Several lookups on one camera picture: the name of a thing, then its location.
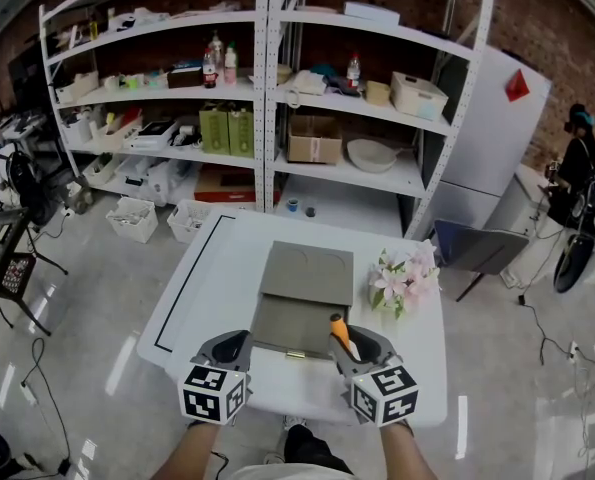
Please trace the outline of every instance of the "white bowl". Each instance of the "white bowl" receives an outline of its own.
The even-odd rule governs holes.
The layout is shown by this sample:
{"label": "white bowl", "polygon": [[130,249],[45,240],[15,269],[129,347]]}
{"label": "white bowl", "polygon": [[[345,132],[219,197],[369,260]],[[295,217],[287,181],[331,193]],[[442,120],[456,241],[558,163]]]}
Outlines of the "white bowl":
{"label": "white bowl", "polygon": [[362,171],[386,172],[397,161],[397,155],[388,146],[374,140],[356,139],[348,143],[348,156]]}

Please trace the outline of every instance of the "plastic bottle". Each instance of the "plastic bottle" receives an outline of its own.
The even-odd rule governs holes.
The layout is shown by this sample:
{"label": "plastic bottle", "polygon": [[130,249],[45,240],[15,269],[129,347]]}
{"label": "plastic bottle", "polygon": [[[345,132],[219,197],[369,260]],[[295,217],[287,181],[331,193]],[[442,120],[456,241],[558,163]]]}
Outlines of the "plastic bottle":
{"label": "plastic bottle", "polygon": [[214,89],[217,73],[215,72],[215,58],[210,48],[206,48],[206,51],[204,52],[204,63],[202,68],[204,72],[204,87],[206,89]]}
{"label": "plastic bottle", "polygon": [[224,81],[224,43],[222,43],[219,39],[216,30],[213,40],[208,46],[212,50],[213,57],[215,59],[215,72],[217,73],[217,80],[219,80],[221,83]]}
{"label": "plastic bottle", "polygon": [[228,45],[224,59],[224,80],[227,85],[235,85],[237,83],[237,61],[237,52],[235,51],[235,42],[233,41]]}
{"label": "plastic bottle", "polygon": [[359,54],[353,53],[350,62],[348,63],[348,71],[346,71],[346,79],[348,80],[348,87],[357,89],[359,87],[359,78],[361,76],[361,64],[359,63]]}

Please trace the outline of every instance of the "black chair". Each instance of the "black chair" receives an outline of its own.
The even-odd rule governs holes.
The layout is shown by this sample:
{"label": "black chair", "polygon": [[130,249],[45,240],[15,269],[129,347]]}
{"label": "black chair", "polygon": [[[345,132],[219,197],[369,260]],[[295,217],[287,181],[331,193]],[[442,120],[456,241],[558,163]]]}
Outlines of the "black chair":
{"label": "black chair", "polygon": [[474,229],[463,224],[436,220],[431,236],[437,235],[442,267],[477,272],[457,298],[461,301],[485,275],[499,275],[528,244],[528,237],[510,231]]}

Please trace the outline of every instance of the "cardboard box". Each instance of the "cardboard box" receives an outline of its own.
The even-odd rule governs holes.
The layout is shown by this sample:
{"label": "cardboard box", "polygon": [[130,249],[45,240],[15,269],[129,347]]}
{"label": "cardboard box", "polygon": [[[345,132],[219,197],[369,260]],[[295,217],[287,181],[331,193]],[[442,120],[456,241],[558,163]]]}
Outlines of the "cardboard box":
{"label": "cardboard box", "polygon": [[198,87],[203,85],[203,74],[201,66],[174,69],[167,75],[168,88]]}
{"label": "cardboard box", "polygon": [[336,164],[341,155],[341,127],[334,117],[291,117],[288,131],[289,162]]}
{"label": "cardboard box", "polygon": [[255,158],[255,125],[252,111],[243,108],[228,113],[230,154]]}
{"label": "cardboard box", "polygon": [[[273,199],[281,193],[275,184]],[[206,203],[254,203],[255,171],[226,165],[204,164],[195,186],[195,200]]]}
{"label": "cardboard box", "polygon": [[199,111],[199,128],[205,153],[230,155],[226,106],[206,103]]}

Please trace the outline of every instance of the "human arm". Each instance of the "human arm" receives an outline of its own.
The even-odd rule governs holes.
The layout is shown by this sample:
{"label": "human arm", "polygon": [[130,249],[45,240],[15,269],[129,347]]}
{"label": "human arm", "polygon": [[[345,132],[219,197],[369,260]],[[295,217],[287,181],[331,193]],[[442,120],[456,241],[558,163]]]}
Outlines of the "human arm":
{"label": "human arm", "polygon": [[393,423],[380,433],[388,480],[437,480],[408,428]]}
{"label": "human arm", "polygon": [[151,480],[203,480],[220,428],[212,423],[190,427]]}

